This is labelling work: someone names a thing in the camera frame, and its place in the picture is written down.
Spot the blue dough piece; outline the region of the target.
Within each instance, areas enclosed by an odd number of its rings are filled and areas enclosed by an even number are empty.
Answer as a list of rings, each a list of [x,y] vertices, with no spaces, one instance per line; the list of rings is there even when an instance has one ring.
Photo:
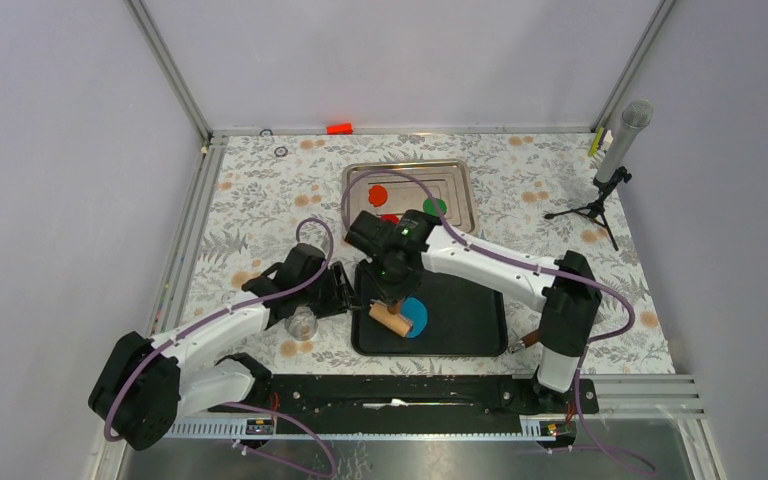
[[[406,337],[409,339],[418,337],[428,325],[429,313],[425,304],[415,298],[408,297],[401,306],[400,315],[410,322],[410,330]]]

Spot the brown handled tool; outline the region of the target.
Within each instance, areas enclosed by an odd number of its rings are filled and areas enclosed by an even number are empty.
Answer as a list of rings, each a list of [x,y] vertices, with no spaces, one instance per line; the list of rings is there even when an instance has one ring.
[[[539,332],[533,331],[520,337],[508,346],[507,351],[511,354],[530,348],[539,342]]]

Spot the floral tablecloth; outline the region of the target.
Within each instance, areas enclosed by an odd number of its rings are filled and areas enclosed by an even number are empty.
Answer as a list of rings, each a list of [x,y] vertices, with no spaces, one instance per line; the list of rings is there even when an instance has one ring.
[[[595,196],[592,141],[589,134],[232,137],[180,319],[199,320],[229,304],[244,282],[285,258],[297,229],[318,247],[327,244],[323,225],[341,235],[347,166],[456,159],[469,169],[479,237],[536,256],[578,251],[614,290],[600,308],[585,372],[671,374],[668,343],[619,199],[606,204],[609,230],[567,213],[545,219]]]

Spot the small glass bowl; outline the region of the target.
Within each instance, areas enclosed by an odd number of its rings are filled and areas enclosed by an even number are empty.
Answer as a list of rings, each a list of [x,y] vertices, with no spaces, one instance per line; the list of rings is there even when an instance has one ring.
[[[309,341],[317,334],[318,319],[312,313],[299,313],[286,319],[284,327],[294,341]]]

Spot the red dough disc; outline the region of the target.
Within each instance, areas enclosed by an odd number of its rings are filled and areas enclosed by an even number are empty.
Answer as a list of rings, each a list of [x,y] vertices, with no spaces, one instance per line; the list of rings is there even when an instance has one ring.
[[[397,224],[400,221],[400,217],[393,214],[384,214],[380,218],[386,222]]]

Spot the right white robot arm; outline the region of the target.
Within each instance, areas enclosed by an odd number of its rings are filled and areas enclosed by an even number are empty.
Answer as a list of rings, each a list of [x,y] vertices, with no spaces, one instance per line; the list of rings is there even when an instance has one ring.
[[[540,313],[543,352],[533,386],[535,402],[557,412],[572,400],[577,365],[602,301],[581,254],[531,258],[417,210],[407,211],[398,223],[362,211],[345,240],[368,258],[376,297],[387,306],[412,295],[431,272],[497,291]]]

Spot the yellow marker pen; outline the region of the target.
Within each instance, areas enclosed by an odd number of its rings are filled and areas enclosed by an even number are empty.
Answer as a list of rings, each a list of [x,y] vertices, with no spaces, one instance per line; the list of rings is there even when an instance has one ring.
[[[601,149],[604,135],[605,135],[604,127],[600,127],[595,132],[593,142],[588,150],[588,154],[587,154],[588,157],[593,157]]]

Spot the orange dough disc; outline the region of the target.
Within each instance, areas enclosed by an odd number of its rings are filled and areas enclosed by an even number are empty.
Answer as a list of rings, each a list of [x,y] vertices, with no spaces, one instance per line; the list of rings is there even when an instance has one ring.
[[[381,207],[389,199],[388,190],[382,185],[373,185],[368,189],[368,202],[375,208]]]

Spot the silver metal tray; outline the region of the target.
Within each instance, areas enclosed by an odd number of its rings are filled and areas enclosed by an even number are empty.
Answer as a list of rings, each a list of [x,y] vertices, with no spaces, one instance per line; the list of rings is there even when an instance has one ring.
[[[433,197],[446,202],[448,212],[445,218],[453,227],[466,233],[477,230],[477,206],[469,168],[457,159],[347,166],[342,172],[342,183],[349,219],[353,220],[360,211],[399,217],[409,209],[423,211],[422,204],[427,196],[411,178],[421,181]],[[368,189],[373,185],[382,185],[389,193],[387,203],[378,208],[368,202]]]

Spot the orange block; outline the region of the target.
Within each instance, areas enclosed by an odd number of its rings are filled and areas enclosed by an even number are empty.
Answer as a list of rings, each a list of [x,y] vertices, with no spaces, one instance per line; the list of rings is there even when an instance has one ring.
[[[327,135],[351,135],[353,132],[354,128],[351,123],[333,124],[326,127]]]

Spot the wooden dough roller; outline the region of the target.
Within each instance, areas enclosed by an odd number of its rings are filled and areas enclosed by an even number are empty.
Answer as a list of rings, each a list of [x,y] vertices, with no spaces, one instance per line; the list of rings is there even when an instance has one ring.
[[[370,304],[369,316],[396,335],[406,338],[413,330],[413,322],[396,308],[397,305],[388,305],[376,300]]]

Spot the black plastic tray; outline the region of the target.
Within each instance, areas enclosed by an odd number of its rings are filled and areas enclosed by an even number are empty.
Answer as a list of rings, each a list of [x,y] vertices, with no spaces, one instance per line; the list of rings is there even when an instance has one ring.
[[[429,321],[416,338],[402,338],[369,316],[353,313],[351,343],[364,356],[496,357],[508,345],[501,293],[451,275],[426,273],[410,297],[427,307]]]

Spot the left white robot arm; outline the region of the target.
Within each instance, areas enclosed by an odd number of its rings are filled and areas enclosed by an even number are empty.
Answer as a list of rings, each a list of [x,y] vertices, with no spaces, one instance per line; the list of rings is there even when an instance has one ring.
[[[296,244],[282,262],[248,280],[231,303],[207,318],[146,338],[122,336],[88,398],[112,441],[145,450],[179,419],[228,402],[256,411],[270,385],[259,363],[225,349],[307,308],[315,318],[356,310],[361,302],[340,262]]]

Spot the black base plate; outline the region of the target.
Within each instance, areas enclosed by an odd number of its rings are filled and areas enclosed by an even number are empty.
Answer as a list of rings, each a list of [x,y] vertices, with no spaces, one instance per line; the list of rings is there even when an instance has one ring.
[[[317,434],[520,434],[521,418],[597,414],[592,381],[569,393],[538,394],[512,375],[274,375],[255,382],[244,403],[274,407]]]

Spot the grey microphone on tripod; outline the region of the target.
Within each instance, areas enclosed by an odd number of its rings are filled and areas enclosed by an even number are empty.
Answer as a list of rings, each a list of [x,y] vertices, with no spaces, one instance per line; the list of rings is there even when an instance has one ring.
[[[611,141],[608,141],[608,135],[603,137],[606,148],[597,150],[602,156],[593,178],[593,185],[598,190],[595,200],[577,208],[546,213],[543,218],[551,220],[568,214],[586,218],[608,234],[614,250],[618,251],[619,246],[606,217],[605,203],[621,183],[628,183],[632,179],[632,174],[622,162],[638,134],[651,123],[653,111],[654,107],[650,101],[633,100],[621,112],[616,132],[610,132]]]

